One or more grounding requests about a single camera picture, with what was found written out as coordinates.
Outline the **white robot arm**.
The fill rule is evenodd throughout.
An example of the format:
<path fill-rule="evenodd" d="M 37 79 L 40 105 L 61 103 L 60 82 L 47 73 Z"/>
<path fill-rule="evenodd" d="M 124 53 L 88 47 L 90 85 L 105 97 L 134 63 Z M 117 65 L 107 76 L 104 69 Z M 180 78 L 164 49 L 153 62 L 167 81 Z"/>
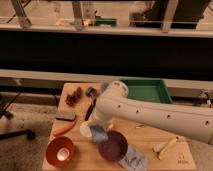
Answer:
<path fill-rule="evenodd" d="M 91 124 L 107 128 L 114 118 L 126 119 L 213 146 L 213 109 L 128 99 L 129 89 L 113 81 L 98 96 Z"/>

